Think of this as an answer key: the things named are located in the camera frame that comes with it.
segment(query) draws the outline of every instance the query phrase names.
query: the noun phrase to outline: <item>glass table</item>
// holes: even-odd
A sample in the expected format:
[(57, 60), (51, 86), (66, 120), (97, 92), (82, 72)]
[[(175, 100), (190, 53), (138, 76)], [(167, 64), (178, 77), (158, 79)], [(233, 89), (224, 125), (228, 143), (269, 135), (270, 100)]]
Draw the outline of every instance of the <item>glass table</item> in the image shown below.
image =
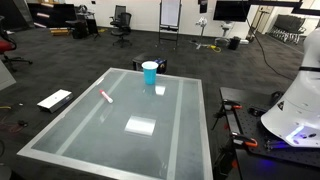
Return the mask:
[(146, 85), (110, 68), (18, 155), (115, 179), (213, 179), (201, 80)]

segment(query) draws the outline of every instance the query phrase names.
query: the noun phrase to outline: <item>table frame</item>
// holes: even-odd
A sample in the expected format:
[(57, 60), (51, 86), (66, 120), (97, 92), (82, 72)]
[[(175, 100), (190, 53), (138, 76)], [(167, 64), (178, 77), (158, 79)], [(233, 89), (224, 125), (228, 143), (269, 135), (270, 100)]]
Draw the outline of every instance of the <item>table frame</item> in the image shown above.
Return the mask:
[[(101, 77), (99, 77), (88, 89), (86, 89), (76, 100), (72, 102), (62, 113), (60, 113), (49, 125), (47, 125), (37, 136), (35, 136), (27, 145), (25, 145), (17, 154), (20, 156), (29, 157), (32, 159), (37, 159), (40, 161), (65, 166), (68, 168), (101, 175), (105, 177), (115, 178), (115, 179), (157, 179), (150, 176), (145, 176), (133, 172), (128, 172), (124, 170), (119, 170), (111, 167), (106, 167), (102, 165), (97, 165), (94, 163), (89, 163), (85, 161), (80, 161), (77, 159), (72, 159), (56, 154), (51, 154), (48, 152), (39, 151), (36, 149), (32, 149), (32, 146), (35, 145), (54, 125), (56, 125), (81, 99), (83, 99), (95, 86), (97, 83), (101, 82), (103, 78), (108, 75), (111, 71), (123, 71), (124, 73), (133, 72), (133, 73), (141, 73), (137, 71), (131, 70), (123, 70), (117, 68), (110, 68), (107, 70)], [(208, 130), (207, 130), (207, 122), (205, 116), (204, 109), (204, 99), (203, 99), (203, 91), (202, 91), (202, 83), (199, 79), (192, 78), (184, 78), (184, 77), (176, 77), (176, 76), (168, 76), (168, 75), (159, 75), (160, 77), (167, 77), (172, 79), (179, 80), (193, 80), (198, 82), (198, 91), (199, 91), (199, 99), (200, 99), (200, 107), (199, 107), (199, 122), (200, 122), (200, 133), (201, 133), (201, 145), (202, 145), (202, 158), (203, 158), (203, 169), (204, 169), (204, 179), (213, 179), (212, 175), (212, 166), (211, 166), (211, 157), (209, 150), (209, 140), (208, 140)]]

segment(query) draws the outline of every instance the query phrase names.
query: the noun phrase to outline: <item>office chair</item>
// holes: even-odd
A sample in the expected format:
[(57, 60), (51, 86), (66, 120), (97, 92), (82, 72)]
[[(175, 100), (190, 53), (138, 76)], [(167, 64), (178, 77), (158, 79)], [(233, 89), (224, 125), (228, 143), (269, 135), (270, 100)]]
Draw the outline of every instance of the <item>office chair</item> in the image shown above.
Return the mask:
[(130, 13), (121, 13), (119, 27), (111, 31), (111, 35), (118, 36), (120, 39), (114, 42), (112, 45), (120, 44), (120, 47), (123, 47), (124, 43), (130, 44), (130, 46), (132, 45), (129, 40), (123, 39), (124, 36), (127, 36), (131, 33), (130, 20), (131, 20)]
[(11, 71), (16, 72), (17, 70), (13, 68), (12, 62), (27, 62), (32, 64), (32, 61), (25, 60), (21, 57), (9, 58), (5, 55), (7, 51), (14, 51), (17, 49), (17, 43), (8, 36), (7, 32), (3, 29), (2, 21), (4, 20), (3, 16), (0, 16), (0, 36), (3, 40), (0, 40), (0, 55), (4, 56), (2, 62), (8, 63)]
[(119, 27), (121, 13), (124, 13), (124, 12), (126, 12), (126, 6), (116, 5), (116, 9), (114, 11), (114, 16), (110, 17), (112, 19), (112, 21), (110, 22), (110, 25), (112, 25), (114, 27)]

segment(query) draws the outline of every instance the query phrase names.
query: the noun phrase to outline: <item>blue cup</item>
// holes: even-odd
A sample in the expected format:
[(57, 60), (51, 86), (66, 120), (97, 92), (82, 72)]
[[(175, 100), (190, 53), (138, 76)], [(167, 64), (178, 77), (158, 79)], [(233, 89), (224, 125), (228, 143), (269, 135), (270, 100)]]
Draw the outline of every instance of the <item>blue cup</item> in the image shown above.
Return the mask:
[(142, 68), (145, 83), (150, 85), (155, 84), (158, 63), (153, 61), (146, 61), (142, 63)]

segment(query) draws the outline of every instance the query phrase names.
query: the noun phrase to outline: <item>white robot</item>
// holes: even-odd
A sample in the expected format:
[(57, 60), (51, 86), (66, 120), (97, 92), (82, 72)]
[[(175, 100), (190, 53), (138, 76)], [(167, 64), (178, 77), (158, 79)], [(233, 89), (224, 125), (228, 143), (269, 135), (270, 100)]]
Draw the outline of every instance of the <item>white robot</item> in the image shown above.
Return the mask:
[(206, 27), (207, 23), (208, 23), (208, 20), (205, 17), (201, 17), (199, 19), (199, 21), (196, 23), (197, 26), (200, 26), (202, 28), (199, 43), (196, 43), (196, 45), (197, 45), (196, 49), (200, 49), (201, 46), (206, 46), (206, 45), (203, 45), (201, 43), (201, 41), (202, 41), (202, 37), (203, 37), (203, 31), (204, 31), (204, 28)]
[(222, 37), (218, 37), (214, 40), (214, 45), (216, 46), (228, 46), (230, 43), (230, 39), (227, 38), (227, 32), (232, 29), (234, 24), (232, 25), (231, 21), (224, 21), (221, 25), (221, 28), (223, 30)]
[(293, 147), (320, 148), (320, 28), (304, 41), (300, 71), (262, 124)]

